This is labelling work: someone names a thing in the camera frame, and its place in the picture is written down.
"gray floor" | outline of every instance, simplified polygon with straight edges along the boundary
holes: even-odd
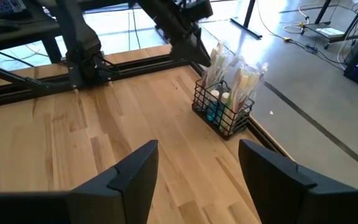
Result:
[[[313,1],[267,1],[258,0],[265,25],[274,33],[304,44],[316,44],[329,58],[336,60],[336,54],[342,43],[332,44],[323,50],[325,40],[317,38],[313,32],[304,36],[286,33],[282,28],[293,22],[303,21],[296,10],[300,5]],[[345,30],[354,12],[350,0],[339,1],[332,17],[332,26]],[[255,40],[242,29],[227,19],[240,16],[246,11],[247,2],[214,3],[214,16],[202,24],[203,41],[207,49],[212,49],[217,40],[241,54],[247,62],[268,62],[267,81],[296,103],[310,117],[324,126],[340,141],[358,154],[358,85],[344,78],[342,72],[306,53],[303,49],[286,44],[283,40],[270,34],[260,21],[255,6],[250,27],[264,35],[262,40]],[[329,20],[335,7],[330,7],[323,21]],[[305,11],[313,21],[319,9]],[[162,45],[163,41],[153,30],[153,22],[140,10],[135,10],[136,28],[141,48]],[[104,12],[86,15],[87,23],[99,34],[104,53],[111,54],[139,48],[134,32],[132,11]],[[105,21],[120,20],[114,26],[106,26]],[[65,47],[61,38],[57,38],[62,53]],[[41,43],[28,45],[32,50],[45,54]],[[33,54],[27,47],[6,50],[24,58]],[[33,55],[26,61],[34,65],[48,64],[42,55]],[[0,67],[7,70],[24,68],[19,62],[0,60]],[[322,172],[334,179],[358,188],[358,162],[335,145],[330,139],[312,126],[307,120],[290,108],[276,94],[265,86],[260,86],[256,96],[252,115],[299,163]]]

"black metal frame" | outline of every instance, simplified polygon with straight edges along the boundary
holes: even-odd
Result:
[[[201,83],[201,79],[196,82],[193,103],[191,104],[193,111],[224,140],[229,140],[236,134],[244,131],[247,128],[249,114],[255,102],[248,98],[245,100],[242,108],[234,112],[221,101],[222,93],[230,92],[231,90],[226,81],[221,80],[218,84],[212,86],[202,86]],[[219,96],[213,96],[208,91],[210,88],[219,90]],[[212,99],[218,102],[219,106],[217,108],[210,107],[213,104]],[[207,118],[209,115],[208,111],[210,110],[214,110],[212,120]]]
[[[230,20],[233,21],[239,27],[246,30],[248,33],[252,34],[256,39],[261,39],[262,38],[261,34],[258,34],[257,32],[252,31],[248,28],[249,21],[251,20],[252,11],[254,10],[254,6],[255,6],[255,0],[250,0],[248,9],[247,9],[246,18],[245,18],[243,24],[241,24],[241,21],[239,21],[239,18],[231,18]]]
[[[328,43],[325,45],[325,49],[328,48],[328,46],[331,43],[335,43],[335,42],[340,42],[340,41],[344,41],[344,40],[354,40],[358,38],[358,35],[349,35],[349,33],[352,31],[352,29],[354,28],[354,25],[356,23],[358,23],[358,12],[356,14],[356,16],[354,17],[353,21],[349,24],[349,27],[347,27],[345,33],[340,36],[340,37],[327,37],[326,35],[324,35],[321,32],[318,32],[316,29],[318,28],[328,28],[329,25],[331,24],[330,21],[328,22],[321,22],[321,18],[323,18],[324,13],[326,12],[327,8],[329,7],[329,3],[331,3],[331,0],[326,0],[323,7],[320,10],[320,13],[318,14],[315,22],[313,24],[305,24],[302,27],[301,30],[301,35],[303,35],[303,33],[305,32],[305,29],[310,29],[313,32],[323,36],[324,38],[328,39]]]
[[[105,82],[113,82],[116,80],[136,77],[153,72],[160,72],[187,65],[191,66],[199,76],[201,76],[204,72],[200,65],[193,62],[189,62],[187,60],[174,61],[170,59],[169,55],[161,55],[115,65],[108,65],[107,69],[111,71],[112,75],[108,76],[108,78],[105,79]],[[0,78],[7,81],[13,81],[15,83],[0,86],[0,106],[76,89],[76,87],[73,87],[70,83],[69,73],[41,78],[39,80],[19,77],[9,72],[5,75],[6,76]],[[274,140],[271,139],[261,127],[257,125],[252,117],[249,118],[247,127],[265,147],[285,156],[285,153],[280,149],[280,147],[275,144]]]

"black wire basket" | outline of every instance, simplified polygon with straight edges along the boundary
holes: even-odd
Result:
[[[211,90],[217,90],[219,98],[213,96],[210,93]],[[245,100],[244,106],[238,112],[234,112],[221,101],[224,92],[230,92],[225,81],[205,88],[200,85],[200,80],[198,80],[191,107],[224,140],[229,140],[247,128],[249,113],[255,102],[248,98]]]

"wooden table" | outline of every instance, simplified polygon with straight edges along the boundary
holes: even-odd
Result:
[[[106,59],[119,63],[169,49]],[[15,72],[42,78],[67,69],[46,65]],[[191,67],[180,67],[0,106],[0,192],[72,189],[158,139],[149,223],[260,223],[237,158],[239,139],[257,140],[244,131],[223,141],[192,112],[198,78]]]

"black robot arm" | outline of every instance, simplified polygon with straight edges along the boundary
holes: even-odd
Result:
[[[199,19],[213,14],[209,0],[192,4],[175,4],[172,0],[138,0],[130,1],[130,7],[135,3],[168,35],[172,59],[185,59],[207,67],[211,65],[197,23]],[[68,66],[80,73],[84,82],[97,83],[100,75],[94,68],[103,66],[99,59],[102,55],[98,36],[86,24],[77,0],[59,0],[56,4],[53,15],[62,30]]]

